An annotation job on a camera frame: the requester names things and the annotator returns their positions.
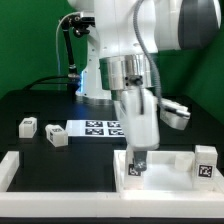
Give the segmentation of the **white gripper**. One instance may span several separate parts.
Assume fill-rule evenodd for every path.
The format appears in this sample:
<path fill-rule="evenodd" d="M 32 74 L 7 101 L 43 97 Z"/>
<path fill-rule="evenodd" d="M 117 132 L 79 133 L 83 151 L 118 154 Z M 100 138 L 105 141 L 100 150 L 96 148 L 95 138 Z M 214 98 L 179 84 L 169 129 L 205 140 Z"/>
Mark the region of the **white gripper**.
<path fill-rule="evenodd" d="M 147 152 L 143 150 L 155 150 L 160 142 L 156 100 L 147 89 L 133 87 L 123 91 L 114 105 L 127 144 L 134 150 L 134 169 L 144 172 Z"/>

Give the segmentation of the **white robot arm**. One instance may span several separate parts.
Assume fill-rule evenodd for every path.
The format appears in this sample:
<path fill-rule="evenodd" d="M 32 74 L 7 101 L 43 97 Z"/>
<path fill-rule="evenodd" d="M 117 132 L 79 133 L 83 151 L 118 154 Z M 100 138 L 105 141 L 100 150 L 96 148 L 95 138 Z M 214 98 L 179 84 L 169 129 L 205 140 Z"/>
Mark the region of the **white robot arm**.
<path fill-rule="evenodd" d="M 96 49 L 101 88 L 113 95 L 126 141 L 128 166 L 147 169 L 159 147 L 158 120 L 183 130 L 188 108 L 162 97 L 154 55 L 210 43 L 221 25 L 219 0 L 67 0 Z"/>

